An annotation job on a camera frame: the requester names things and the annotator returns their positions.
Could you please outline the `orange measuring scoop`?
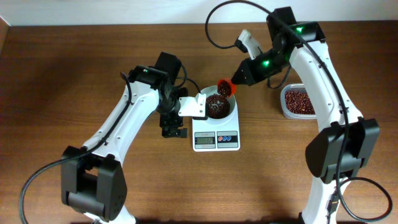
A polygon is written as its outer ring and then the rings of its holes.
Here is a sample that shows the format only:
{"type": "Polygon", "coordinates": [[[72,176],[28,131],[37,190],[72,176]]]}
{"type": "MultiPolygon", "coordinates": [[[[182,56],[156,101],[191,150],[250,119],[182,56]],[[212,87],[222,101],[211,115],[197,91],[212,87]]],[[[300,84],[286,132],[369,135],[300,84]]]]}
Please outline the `orange measuring scoop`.
{"type": "Polygon", "coordinates": [[[236,85],[229,78],[220,79],[217,83],[217,93],[225,98],[231,98],[236,93],[236,85]]]}

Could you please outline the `white bowl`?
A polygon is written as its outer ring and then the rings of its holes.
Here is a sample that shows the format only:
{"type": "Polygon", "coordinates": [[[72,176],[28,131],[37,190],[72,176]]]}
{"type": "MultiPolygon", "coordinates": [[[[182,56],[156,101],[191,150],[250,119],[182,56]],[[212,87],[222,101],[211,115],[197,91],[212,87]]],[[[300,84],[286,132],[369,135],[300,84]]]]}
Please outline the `white bowl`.
{"type": "Polygon", "coordinates": [[[205,109],[207,117],[211,119],[224,119],[233,114],[236,107],[234,95],[228,97],[218,91],[216,85],[201,90],[206,95],[205,109]]]}

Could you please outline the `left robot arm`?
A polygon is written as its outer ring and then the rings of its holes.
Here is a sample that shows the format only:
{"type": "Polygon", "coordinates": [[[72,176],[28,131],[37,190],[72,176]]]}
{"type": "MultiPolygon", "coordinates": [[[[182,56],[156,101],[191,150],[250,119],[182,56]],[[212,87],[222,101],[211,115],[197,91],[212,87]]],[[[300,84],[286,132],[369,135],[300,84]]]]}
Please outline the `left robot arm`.
{"type": "Polygon", "coordinates": [[[124,158],[136,134],[153,113],[160,114],[164,138],[186,138],[179,116],[179,99],[188,90],[175,86],[181,61],[161,52],[155,65],[138,65],[127,76],[119,103],[105,123],[81,148],[68,146],[62,154],[62,202],[90,217],[93,223],[135,223],[124,203],[127,185],[124,158]]]}

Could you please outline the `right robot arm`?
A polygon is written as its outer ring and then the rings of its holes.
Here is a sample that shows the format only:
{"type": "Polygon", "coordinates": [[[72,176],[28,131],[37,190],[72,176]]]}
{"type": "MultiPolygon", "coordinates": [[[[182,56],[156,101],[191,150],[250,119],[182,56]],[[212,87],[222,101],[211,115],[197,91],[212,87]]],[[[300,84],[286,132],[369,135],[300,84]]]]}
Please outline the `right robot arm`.
{"type": "Polygon", "coordinates": [[[232,77],[235,85],[254,85],[290,66],[299,75],[318,123],[318,135],[306,147],[313,175],[300,223],[336,223],[338,207],[346,208],[343,192],[371,156],[380,129],[364,119],[347,95],[330,60],[326,37],[317,22],[298,23],[290,7],[267,16],[272,48],[263,51],[243,30],[234,45],[249,54],[232,77]]]}

